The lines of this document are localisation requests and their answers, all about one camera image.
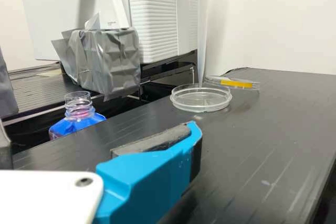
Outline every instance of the white wall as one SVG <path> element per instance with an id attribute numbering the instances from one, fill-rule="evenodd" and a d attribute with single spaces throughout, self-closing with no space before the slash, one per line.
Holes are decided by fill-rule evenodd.
<path id="1" fill-rule="evenodd" d="M 0 46 L 8 70 L 52 63 L 34 59 L 22 0 L 0 0 Z"/>
<path id="2" fill-rule="evenodd" d="M 336 0 L 210 0 L 207 74 L 256 67 L 336 74 Z"/>

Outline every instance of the white machine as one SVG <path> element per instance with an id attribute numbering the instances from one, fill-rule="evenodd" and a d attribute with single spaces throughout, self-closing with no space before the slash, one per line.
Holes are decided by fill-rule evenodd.
<path id="1" fill-rule="evenodd" d="M 139 34 L 142 63 L 197 48 L 197 0 L 23 0 L 35 58 L 59 60 L 51 40 L 65 30 L 118 29 Z"/>

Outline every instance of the petri dish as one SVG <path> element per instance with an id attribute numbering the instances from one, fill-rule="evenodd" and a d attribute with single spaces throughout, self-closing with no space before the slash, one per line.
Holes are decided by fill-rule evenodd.
<path id="1" fill-rule="evenodd" d="M 229 88 L 216 88 L 198 83 L 184 84 L 172 90 L 170 100 L 181 110 L 190 112 L 212 112 L 227 107 L 232 99 Z"/>

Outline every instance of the duct tape wrapped box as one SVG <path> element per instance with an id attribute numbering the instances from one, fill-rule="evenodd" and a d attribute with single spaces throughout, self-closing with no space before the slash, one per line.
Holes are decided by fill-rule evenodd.
<path id="1" fill-rule="evenodd" d="M 70 30 L 52 44 L 65 72 L 84 89 L 109 100 L 139 88 L 141 70 L 137 32 L 126 30 Z"/>

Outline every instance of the blue liquid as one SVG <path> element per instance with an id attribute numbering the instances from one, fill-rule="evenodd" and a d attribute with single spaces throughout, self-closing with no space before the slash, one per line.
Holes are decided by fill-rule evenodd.
<path id="1" fill-rule="evenodd" d="M 105 116 L 98 113 L 94 113 L 92 116 L 83 117 L 76 120 L 64 118 L 50 127 L 49 137 L 50 140 L 54 140 L 58 137 L 69 135 L 73 132 L 80 131 L 86 127 L 105 120 Z"/>

